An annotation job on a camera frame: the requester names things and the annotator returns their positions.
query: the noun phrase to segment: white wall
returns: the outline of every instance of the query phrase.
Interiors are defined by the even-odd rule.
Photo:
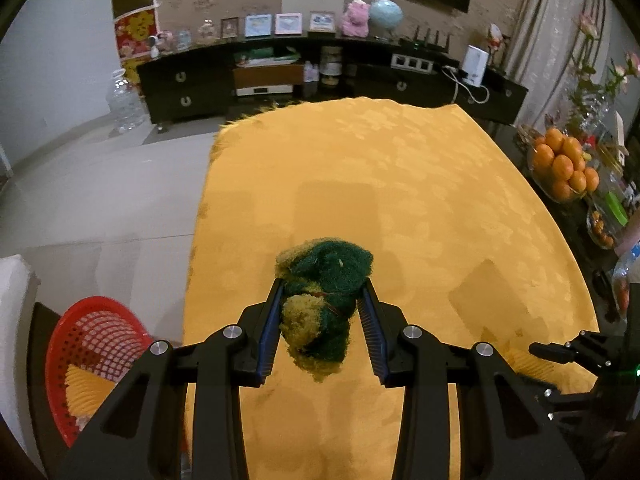
[[[12,164],[108,113],[120,67],[111,0],[27,0],[0,43],[0,144]]]

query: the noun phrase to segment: plastic water bottle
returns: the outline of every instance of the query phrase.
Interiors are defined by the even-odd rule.
[[[146,114],[140,96],[128,79],[123,68],[111,75],[111,85],[107,92],[107,102],[116,121],[116,129],[122,134],[140,126]]]

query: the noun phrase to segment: orange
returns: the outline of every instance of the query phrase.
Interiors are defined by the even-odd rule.
[[[539,173],[544,173],[551,167],[554,157],[554,151],[550,147],[546,144],[540,144],[535,148],[535,153],[533,154],[533,169]]]
[[[598,184],[600,183],[600,176],[598,172],[593,168],[586,168],[584,170],[584,176],[587,179],[587,191],[593,193],[596,191]]]
[[[554,160],[552,170],[556,179],[566,182],[574,174],[574,164],[568,156],[558,155]]]
[[[551,187],[551,195],[558,202],[566,202],[572,196],[573,191],[564,180],[556,180]]]
[[[580,141],[575,137],[567,137],[562,143],[562,154],[568,156],[574,167],[577,166],[582,159],[582,146]]]
[[[587,167],[587,163],[584,161],[584,159],[582,157],[580,157],[580,160],[578,160],[577,164],[574,161],[574,170],[575,171],[584,171],[584,168],[586,168],[586,167]]]
[[[571,178],[569,179],[569,186],[573,189],[577,194],[582,194],[585,189],[587,189],[587,178],[584,176],[584,173],[581,171],[574,171]]]
[[[564,143],[564,135],[557,128],[549,128],[546,131],[545,144],[549,146],[554,153],[560,153],[562,144]]]

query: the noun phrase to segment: metal screw cap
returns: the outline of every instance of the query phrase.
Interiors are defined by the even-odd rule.
[[[238,325],[229,325],[222,331],[222,335],[227,339],[235,339],[240,337],[242,329]]]
[[[494,347],[492,347],[489,343],[478,343],[476,345],[476,352],[478,352],[481,356],[489,357],[494,354]]]
[[[153,355],[162,355],[169,349],[169,345],[166,341],[156,341],[151,345],[151,353]]]
[[[422,335],[422,330],[419,326],[408,325],[404,327],[402,333],[409,339],[418,339]]]

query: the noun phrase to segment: yellow tablecloth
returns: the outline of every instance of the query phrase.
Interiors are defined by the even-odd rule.
[[[319,237],[371,251],[380,300],[443,342],[487,340],[519,352],[526,368],[530,342],[596,330],[561,232],[468,115],[358,98],[281,108],[220,134],[193,240],[184,343],[265,300],[276,254]],[[547,376],[565,392],[593,384],[575,365]],[[454,395],[450,388],[457,478]],[[402,390],[385,390],[373,375],[357,316],[340,374],[315,383],[281,341],[273,374],[243,389],[241,405],[252,480],[391,476]],[[193,388],[188,418],[192,407]]]

